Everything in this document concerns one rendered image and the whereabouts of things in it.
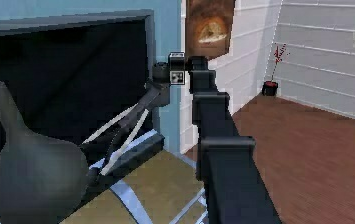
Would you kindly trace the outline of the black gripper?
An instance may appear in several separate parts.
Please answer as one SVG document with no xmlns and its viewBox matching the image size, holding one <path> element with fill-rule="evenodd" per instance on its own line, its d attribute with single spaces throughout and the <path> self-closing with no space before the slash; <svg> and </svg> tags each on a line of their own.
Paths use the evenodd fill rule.
<svg viewBox="0 0 355 224">
<path fill-rule="evenodd" d="M 119 125 L 124 130 L 129 131 L 134 127 L 122 146 L 110 155 L 108 162 L 100 171 L 101 175 L 107 175 L 111 172 L 114 164 L 134 140 L 147 118 L 148 113 L 154 108 L 164 107 L 170 103 L 169 65 L 166 62 L 158 62 L 153 65 L 152 77 L 147 80 L 146 89 L 146 94 L 138 101 L 138 103 L 112 118 L 82 142 L 82 144 L 86 144 L 95 140 L 121 119 Z"/>
</svg>

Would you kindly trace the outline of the dark grey vase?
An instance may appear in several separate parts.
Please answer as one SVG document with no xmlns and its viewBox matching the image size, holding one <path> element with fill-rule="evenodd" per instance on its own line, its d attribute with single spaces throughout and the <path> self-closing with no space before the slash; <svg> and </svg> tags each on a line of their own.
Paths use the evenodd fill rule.
<svg viewBox="0 0 355 224">
<path fill-rule="evenodd" d="M 5 83 L 0 82 L 1 224 L 59 224 L 79 205 L 89 166 L 72 142 L 30 130 Z"/>
</svg>

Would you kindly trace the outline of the red plant in black pot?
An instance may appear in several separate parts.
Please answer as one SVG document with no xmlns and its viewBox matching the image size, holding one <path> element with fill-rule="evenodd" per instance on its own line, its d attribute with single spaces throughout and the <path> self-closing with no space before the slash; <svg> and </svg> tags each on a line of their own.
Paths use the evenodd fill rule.
<svg viewBox="0 0 355 224">
<path fill-rule="evenodd" d="M 273 56 L 274 56 L 274 67 L 270 78 L 263 83 L 262 91 L 261 91 L 263 96 L 274 97 L 277 94 L 279 84 L 275 80 L 275 73 L 278 64 L 283 61 L 283 58 L 285 56 L 288 56 L 288 53 L 286 52 L 286 44 L 276 45 Z"/>
</svg>

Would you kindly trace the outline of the brown framed wall picture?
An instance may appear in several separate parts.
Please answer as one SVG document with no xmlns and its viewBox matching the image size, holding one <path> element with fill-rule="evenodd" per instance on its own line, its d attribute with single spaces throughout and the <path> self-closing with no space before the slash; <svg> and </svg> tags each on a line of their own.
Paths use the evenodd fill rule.
<svg viewBox="0 0 355 224">
<path fill-rule="evenodd" d="M 236 0 L 186 0 L 185 53 L 208 60 L 229 52 Z"/>
</svg>

